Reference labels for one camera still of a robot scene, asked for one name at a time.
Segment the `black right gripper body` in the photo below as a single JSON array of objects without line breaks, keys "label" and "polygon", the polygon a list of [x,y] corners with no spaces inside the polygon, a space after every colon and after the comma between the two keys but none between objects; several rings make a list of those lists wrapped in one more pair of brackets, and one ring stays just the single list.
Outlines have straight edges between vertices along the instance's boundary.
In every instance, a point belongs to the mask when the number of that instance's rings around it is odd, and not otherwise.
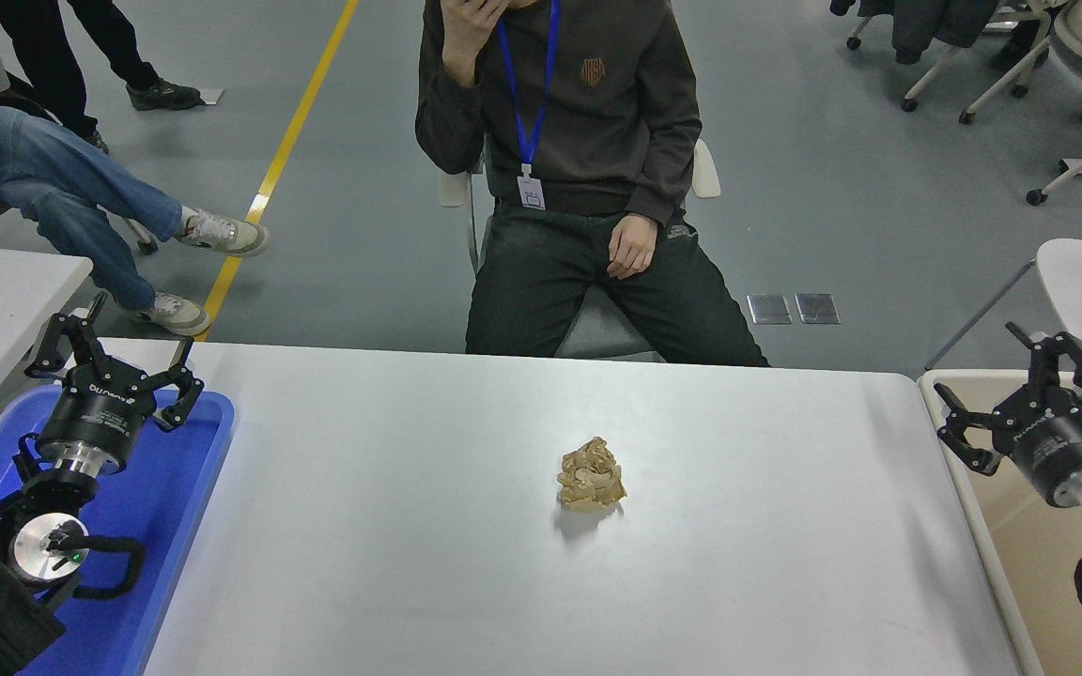
[{"label": "black right gripper body", "polygon": [[1082,470],[1082,406],[997,407],[1011,424],[1010,458],[1039,495],[1057,495]]}]

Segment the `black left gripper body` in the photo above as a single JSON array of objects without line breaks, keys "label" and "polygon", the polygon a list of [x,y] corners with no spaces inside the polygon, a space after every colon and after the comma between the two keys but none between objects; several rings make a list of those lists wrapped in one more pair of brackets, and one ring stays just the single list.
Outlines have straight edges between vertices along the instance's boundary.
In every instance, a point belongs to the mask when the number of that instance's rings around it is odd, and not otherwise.
[{"label": "black left gripper body", "polygon": [[65,451],[89,448],[108,463],[129,462],[156,407],[154,394],[133,390],[134,385],[124,376],[96,376],[89,364],[70,369],[36,439],[36,453],[55,462]]}]

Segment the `person's left hand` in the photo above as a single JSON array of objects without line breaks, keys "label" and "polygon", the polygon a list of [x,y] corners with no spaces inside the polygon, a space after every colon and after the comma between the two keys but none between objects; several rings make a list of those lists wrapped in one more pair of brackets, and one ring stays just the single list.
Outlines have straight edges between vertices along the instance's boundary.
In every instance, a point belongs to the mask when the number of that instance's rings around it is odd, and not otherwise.
[{"label": "person's left hand", "polygon": [[607,255],[607,274],[617,281],[643,274],[652,265],[657,247],[657,223],[654,218],[626,213],[613,226]]}]

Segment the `person's right hand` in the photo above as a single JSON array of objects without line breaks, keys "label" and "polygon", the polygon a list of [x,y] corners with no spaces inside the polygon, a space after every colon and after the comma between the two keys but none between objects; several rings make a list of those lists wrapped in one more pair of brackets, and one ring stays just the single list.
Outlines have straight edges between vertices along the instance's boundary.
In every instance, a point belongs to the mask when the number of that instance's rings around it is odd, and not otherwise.
[{"label": "person's right hand", "polygon": [[440,1],[441,63],[457,85],[472,89],[476,61],[511,1]]}]

